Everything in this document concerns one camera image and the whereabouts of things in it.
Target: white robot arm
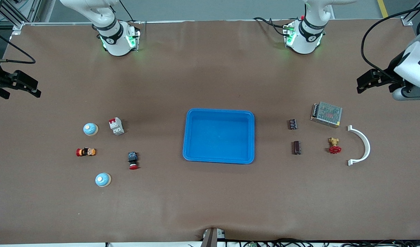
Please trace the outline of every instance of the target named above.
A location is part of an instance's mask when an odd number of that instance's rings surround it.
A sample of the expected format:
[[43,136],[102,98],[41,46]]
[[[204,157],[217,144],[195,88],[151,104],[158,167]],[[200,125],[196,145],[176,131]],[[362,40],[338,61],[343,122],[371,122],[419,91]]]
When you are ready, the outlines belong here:
[[[402,13],[394,14],[387,18],[398,16]],[[359,94],[374,86],[390,84],[389,90],[393,99],[399,101],[420,100],[420,34],[408,44],[403,52],[392,59],[386,69],[380,69],[373,64],[370,65],[374,69],[368,70],[357,79],[357,91]]]
[[324,27],[332,15],[330,5],[345,5],[357,0],[303,0],[306,13],[302,20],[284,26],[285,44],[300,54],[311,53],[320,45]]
[[112,6],[119,0],[61,0],[62,4],[88,18],[97,31],[103,47],[111,55],[123,56],[138,50],[140,30],[127,22],[117,20]]

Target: table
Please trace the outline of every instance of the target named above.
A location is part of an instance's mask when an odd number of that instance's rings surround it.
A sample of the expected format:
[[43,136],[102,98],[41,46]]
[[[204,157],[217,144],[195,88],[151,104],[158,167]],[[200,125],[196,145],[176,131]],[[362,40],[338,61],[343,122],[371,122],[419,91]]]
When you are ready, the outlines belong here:
[[[25,26],[13,41],[37,63],[3,68],[36,78],[42,96],[0,98],[0,244],[187,241],[209,227],[231,239],[420,239],[420,102],[396,102],[387,86],[356,91],[374,22],[330,21],[310,55],[258,22],[148,24],[140,51],[124,57],[104,52],[90,26]],[[413,36],[398,19],[374,31],[366,53],[381,67]],[[6,57],[23,58],[12,48]],[[343,108],[342,127],[310,121],[320,101]],[[186,161],[194,107],[252,111],[254,162]],[[83,134],[87,122],[95,136]],[[364,147],[347,125],[372,147],[351,167]],[[327,152],[330,137],[340,154]],[[77,157],[83,147],[97,155]],[[109,186],[95,185],[100,172]]]

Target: perforated metal case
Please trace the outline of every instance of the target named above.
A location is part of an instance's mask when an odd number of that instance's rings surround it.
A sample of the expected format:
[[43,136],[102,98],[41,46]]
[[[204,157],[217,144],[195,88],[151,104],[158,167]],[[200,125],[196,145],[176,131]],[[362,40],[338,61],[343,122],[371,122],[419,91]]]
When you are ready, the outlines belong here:
[[312,116],[310,120],[322,125],[338,128],[343,109],[335,105],[320,102],[313,105]]

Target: white plastic bracket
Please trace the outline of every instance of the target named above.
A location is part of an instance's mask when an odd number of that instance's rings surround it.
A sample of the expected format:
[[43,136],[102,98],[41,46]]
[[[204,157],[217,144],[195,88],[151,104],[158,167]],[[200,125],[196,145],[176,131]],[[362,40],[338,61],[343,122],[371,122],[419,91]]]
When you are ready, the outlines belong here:
[[412,26],[411,19],[405,20],[405,18],[403,16],[401,16],[400,17],[400,20],[402,21],[402,25],[404,25],[404,26]]
[[358,135],[362,139],[362,141],[364,142],[364,145],[365,145],[365,153],[362,156],[362,158],[360,158],[359,160],[349,160],[348,161],[348,165],[351,166],[353,163],[363,161],[368,157],[368,155],[370,154],[370,142],[368,142],[367,136],[365,136],[361,131],[355,130],[351,125],[347,126],[347,131],[353,132],[356,135]]

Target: blue plastic tray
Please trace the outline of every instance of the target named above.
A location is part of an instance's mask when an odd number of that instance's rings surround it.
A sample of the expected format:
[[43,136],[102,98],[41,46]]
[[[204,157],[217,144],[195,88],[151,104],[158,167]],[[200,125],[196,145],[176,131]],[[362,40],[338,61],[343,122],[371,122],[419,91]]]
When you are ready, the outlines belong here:
[[251,163],[254,115],[250,111],[190,109],[185,123],[183,156],[188,161]]

